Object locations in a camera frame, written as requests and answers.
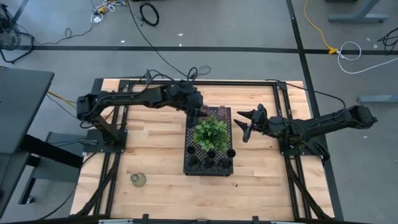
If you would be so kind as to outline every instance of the wooden table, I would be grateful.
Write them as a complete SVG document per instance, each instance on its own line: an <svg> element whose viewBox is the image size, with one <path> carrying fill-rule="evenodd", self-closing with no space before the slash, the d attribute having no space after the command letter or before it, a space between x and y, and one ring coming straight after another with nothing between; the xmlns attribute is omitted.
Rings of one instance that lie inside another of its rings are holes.
<svg viewBox="0 0 398 224"><path fill-rule="evenodd" d="M302 82L290 83L303 86ZM118 84L118 79L105 79L102 90L117 91ZM259 103L265 106L268 116L277 116L270 87L198 85L197 88L205 104L231 107L233 119L245 121L236 112L252 110ZM289 86L288 93L293 117L309 119L305 92ZM104 110L103 116L111 110ZM233 123L234 174L186 176L183 173L185 118L183 112L173 108L130 107L126 150L120 160L112 218L141 218L148 213L156 219L251 220L252 216L258 216L260 220L293 220L285 162L276 139L252 133L250 141L243 143L243 132ZM81 169L71 213L79 211L96 190L102 163L103 154L97 154ZM321 160L302 156L302 165L308 191L325 213L333 217ZM137 172L147 176L142 188L134 187L130 181L130 175ZM296 192L303 217L302 198L297 188ZM102 213L107 195L106 190Z"/></svg>

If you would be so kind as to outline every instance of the leaves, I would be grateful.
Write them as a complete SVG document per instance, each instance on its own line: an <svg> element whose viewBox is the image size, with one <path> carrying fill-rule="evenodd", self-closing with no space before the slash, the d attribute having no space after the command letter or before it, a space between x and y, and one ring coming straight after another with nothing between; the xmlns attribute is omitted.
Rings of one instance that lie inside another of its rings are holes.
<svg viewBox="0 0 398 224"><path fill-rule="evenodd" d="M225 152L228 149L229 133L224 121L217 121L216 117L201 121L193 131L193 142L200 145L206 152L214 149Z"/></svg>

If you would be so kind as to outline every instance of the potted plant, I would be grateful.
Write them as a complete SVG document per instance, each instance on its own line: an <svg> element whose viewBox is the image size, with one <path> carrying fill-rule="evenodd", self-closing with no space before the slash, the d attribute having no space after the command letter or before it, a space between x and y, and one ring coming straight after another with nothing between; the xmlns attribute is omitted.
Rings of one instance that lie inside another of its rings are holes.
<svg viewBox="0 0 398 224"><path fill-rule="evenodd" d="M200 121L193 131L193 142L202 150L225 152L228 149L229 134L224 121L218 121L214 115Z"/></svg>

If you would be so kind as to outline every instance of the black metal frame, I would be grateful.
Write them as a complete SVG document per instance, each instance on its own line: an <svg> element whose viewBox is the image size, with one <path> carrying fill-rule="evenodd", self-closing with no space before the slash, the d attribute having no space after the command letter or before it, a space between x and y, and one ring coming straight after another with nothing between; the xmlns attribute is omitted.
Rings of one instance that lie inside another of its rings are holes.
<svg viewBox="0 0 398 224"><path fill-rule="evenodd" d="M98 92L101 90L101 86L103 83L103 79L96 79L92 92ZM132 87L132 84L136 83L135 80L132 80L131 82L129 82L128 85L128 89L130 90ZM166 84L170 84L171 81L170 80L154 80L152 82L153 85L166 85ZM146 82L145 81L140 81L137 84L142 84L145 85ZM280 92L282 92L282 96L284 99L284 104L285 104L285 110L286 110L286 117L289 119L293 119L292 116L292 110L290 107L290 101L289 101L289 95L287 93L287 87L285 83L277 83L277 82L267 82L267 81L259 81L259 82L250 82L250 81L213 81L213 80L197 80L195 81L195 85L228 85L228 86L269 86L273 89L274 92L274 100L275 100L275 108L276 108L276 112L278 116L283 116L282 114L282 107L281 107L281 103L280 103ZM126 86L126 80L120 80L119 83L119 90L118 91L122 91L124 86ZM124 112L123 112L123 117L122 117L122 125L121 125L121 130L125 130L126 127L126 121L127 121L127 112L128 112L128 106L125 106L124 108ZM115 108L114 111L114 116L113 116L113 120L112 120L112 124L116 124L116 121L118 119L118 111L119 111L119 107ZM105 157L104 157L104 161L103 161L103 166L102 166L102 170L101 170L101 177L100 177L100 182L99 184L102 183L102 181L104 180L104 177L106 176L106 173L108 171L108 164L109 164L109 155L110 153L106 153ZM115 161L117 162L117 166L116 169L118 169L118 164L119 164L119 160L121 157L121 153L116 153L115 154ZM288 156L284 156L285 159L285 165L286 165L286 170L288 169L288 166L291 164L291 158ZM301 159L300 156L296 156L294 158L295 163L296 163L296 168L297 168L297 175L298 175L298 179L300 180L301 184L304 186L305 188L305 179L304 179L304 173L303 173L303 168L302 168L302 163L301 163ZM114 195L114 190L115 190L115 186L116 186L116 174L112 176L111 182L110 182L110 188L109 188L109 192L108 192L108 200L106 202L106 211L105 211L105 215L109 215L111 214L111 209L112 209L112 204L113 204L113 195ZM288 179L288 184L289 184L289 194L290 194L290 199L292 202L292 211L293 211L293 217L295 221L299 221L300 219L302 219L300 217L300 212L299 212L299 206L297 203L297 195L296 195L296 191L295 191L295 184L293 182L293 180L289 177L289 172L287 170L287 179ZM310 206L307 202L307 200L304 198L304 196L302 197L303 200L303 204L304 204L304 213L305 213L305 218L306 219L311 219L311 209ZM101 206L101 197L98 197L98 200L95 203L95 208L94 208L94 215L98 215L100 212L100 206ZM186 220L162 220L163 222L175 222L175 223L186 223ZM212 223L223 223L223 221L221 220L207 220L208 222L212 222ZM237 222L237 223L253 223L253 221L229 221L231 222Z"/></svg>

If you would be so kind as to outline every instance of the black desk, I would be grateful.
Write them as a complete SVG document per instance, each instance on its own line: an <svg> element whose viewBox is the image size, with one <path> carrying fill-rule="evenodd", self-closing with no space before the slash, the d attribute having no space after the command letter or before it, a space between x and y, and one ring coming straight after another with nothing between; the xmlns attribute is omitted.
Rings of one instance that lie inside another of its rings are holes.
<svg viewBox="0 0 398 224"><path fill-rule="evenodd" d="M76 168L83 160L27 135L53 77L52 72L0 68L0 217L26 165L38 167L41 156Z"/></svg>

